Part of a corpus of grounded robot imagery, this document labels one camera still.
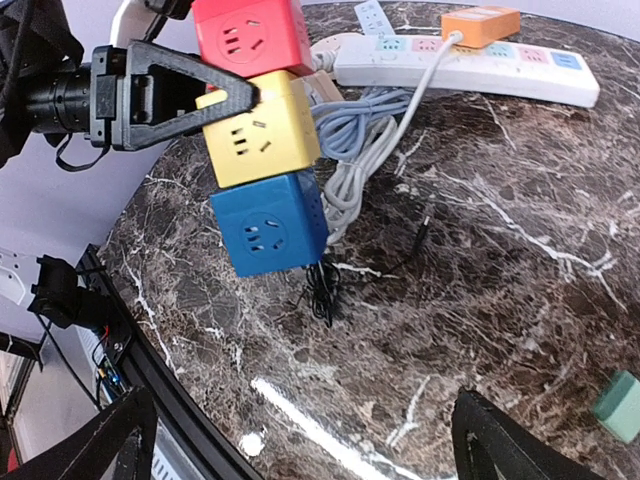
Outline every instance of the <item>red block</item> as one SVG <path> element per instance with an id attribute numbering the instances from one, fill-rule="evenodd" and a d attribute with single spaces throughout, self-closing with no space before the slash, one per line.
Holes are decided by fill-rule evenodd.
<path id="1" fill-rule="evenodd" d="M 207 63 L 245 78 L 313 73 L 300 0 L 196 0 L 192 8 Z"/>

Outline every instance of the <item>orange block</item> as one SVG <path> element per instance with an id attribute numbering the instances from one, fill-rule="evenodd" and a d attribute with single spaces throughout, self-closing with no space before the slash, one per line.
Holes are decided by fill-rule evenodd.
<path id="1" fill-rule="evenodd" d="M 459 30 L 464 40 L 458 45 L 484 48 L 520 31 L 520 12 L 504 7 L 473 7 L 442 15 L 442 38 Z"/>

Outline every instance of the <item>power adapter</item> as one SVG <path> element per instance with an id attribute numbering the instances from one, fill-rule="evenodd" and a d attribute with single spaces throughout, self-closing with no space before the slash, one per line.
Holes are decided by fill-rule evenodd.
<path id="1" fill-rule="evenodd" d="M 322 258 L 329 230 L 312 169 L 216 193 L 211 204 L 239 277 Z"/>
<path id="2" fill-rule="evenodd" d="M 460 31 L 464 39 L 458 45 L 484 48 L 520 31 L 520 12 L 504 7 L 474 7 L 442 15 L 442 38 Z"/>
<path id="3" fill-rule="evenodd" d="M 320 145 L 304 85 L 278 71 L 253 78 L 260 103 L 248 113 L 203 128 L 211 162 L 222 188 L 309 168 Z M 196 100 L 198 108 L 219 103 L 218 90 Z"/>
<path id="4" fill-rule="evenodd" d="M 193 15 L 207 63 L 245 78 L 276 70 L 313 73 L 300 0 L 196 0 Z"/>

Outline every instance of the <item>dark marble surface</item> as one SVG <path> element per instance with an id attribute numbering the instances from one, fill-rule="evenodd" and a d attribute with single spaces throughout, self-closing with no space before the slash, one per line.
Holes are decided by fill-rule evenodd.
<path id="1" fill-rule="evenodd" d="M 451 7 L 384 8 L 420 33 Z M 314 40 L 356 29 L 353 5 L 305 12 Z M 301 271 L 236 278 L 200 137 L 166 152 L 112 232 L 102 258 L 123 298 L 266 478 L 446 478 L 460 386 L 599 474 L 640 478 L 638 441 L 617 442 L 589 411 L 615 369 L 640 374 L 640 46 L 531 16 L 518 41 L 584 55 L 598 105 L 425 100 L 399 148 L 414 151 L 405 173 L 389 159 L 332 253 L 384 271 L 425 209 L 427 242 L 399 278 L 362 285 L 369 270 L 344 270 L 331 330 L 295 308 Z"/>

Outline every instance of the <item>green block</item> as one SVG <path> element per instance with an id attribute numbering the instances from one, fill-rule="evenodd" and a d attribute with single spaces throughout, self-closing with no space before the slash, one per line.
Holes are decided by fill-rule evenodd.
<path id="1" fill-rule="evenodd" d="M 618 440 L 633 442 L 640 433 L 640 382 L 627 371 L 616 372 L 593 414 Z"/>

